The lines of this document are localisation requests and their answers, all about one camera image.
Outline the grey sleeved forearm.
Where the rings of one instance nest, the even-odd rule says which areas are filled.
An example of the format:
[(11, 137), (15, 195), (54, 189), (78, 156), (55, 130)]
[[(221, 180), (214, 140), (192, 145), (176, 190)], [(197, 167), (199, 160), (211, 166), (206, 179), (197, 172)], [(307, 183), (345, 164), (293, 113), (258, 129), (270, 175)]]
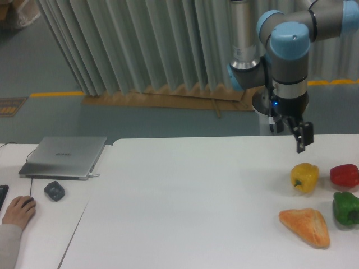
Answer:
[(19, 255), (22, 229), (14, 224), (1, 224), (1, 268), (15, 268)]

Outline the person's bare hand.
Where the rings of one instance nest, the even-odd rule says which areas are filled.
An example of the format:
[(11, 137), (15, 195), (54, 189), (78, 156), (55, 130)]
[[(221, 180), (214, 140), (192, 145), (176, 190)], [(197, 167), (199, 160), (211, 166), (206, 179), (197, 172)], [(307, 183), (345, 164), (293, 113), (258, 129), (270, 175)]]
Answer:
[(10, 205), (7, 207), (7, 210), (2, 219), (2, 224), (15, 225), (19, 227), (22, 231), (24, 231), (29, 221), (34, 217), (36, 213), (36, 200), (34, 202), (34, 207), (28, 212), (25, 212), (21, 208), (22, 204), (30, 198), (31, 196), (18, 196), (14, 198), (11, 201)]

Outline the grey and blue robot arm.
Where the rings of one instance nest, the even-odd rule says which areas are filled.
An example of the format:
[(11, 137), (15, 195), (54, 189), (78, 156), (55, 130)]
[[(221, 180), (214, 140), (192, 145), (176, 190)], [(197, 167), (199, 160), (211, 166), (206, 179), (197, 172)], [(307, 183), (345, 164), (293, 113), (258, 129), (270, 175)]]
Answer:
[(255, 1), (230, 1), (233, 58), (227, 70), (235, 90), (257, 88), (252, 107), (272, 133), (288, 128), (297, 152), (314, 141), (302, 115), (309, 103), (312, 43), (358, 30), (357, 1), (299, 1), (301, 10), (270, 10), (255, 18)]

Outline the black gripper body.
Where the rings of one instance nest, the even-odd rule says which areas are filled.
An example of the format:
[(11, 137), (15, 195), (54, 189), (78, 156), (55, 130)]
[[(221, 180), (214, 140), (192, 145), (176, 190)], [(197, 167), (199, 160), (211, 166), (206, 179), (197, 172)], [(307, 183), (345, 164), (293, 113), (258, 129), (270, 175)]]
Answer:
[(282, 98), (273, 95), (271, 101), (271, 116), (275, 122), (280, 120), (290, 126), (298, 126), (303, 123), (303, 113), (309, 103), (309, 95), (303, 94), (296, 98)]

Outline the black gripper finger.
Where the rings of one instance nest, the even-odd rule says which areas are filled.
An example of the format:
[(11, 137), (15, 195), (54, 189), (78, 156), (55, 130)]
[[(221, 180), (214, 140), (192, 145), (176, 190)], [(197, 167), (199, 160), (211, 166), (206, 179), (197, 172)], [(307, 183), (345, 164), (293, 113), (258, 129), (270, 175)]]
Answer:
[(296, 127), (297, 153), (305, 151), (314, 142), (314, 126), (311, 122), (301, 122)]
[(297, 142), (301, 141), (301, 131), (300, 131), (300, 124), (302, 122), (302, 117), (293, 117), (288, 116), (286, 118), (286, 124), (291, 132), (294, 135)]

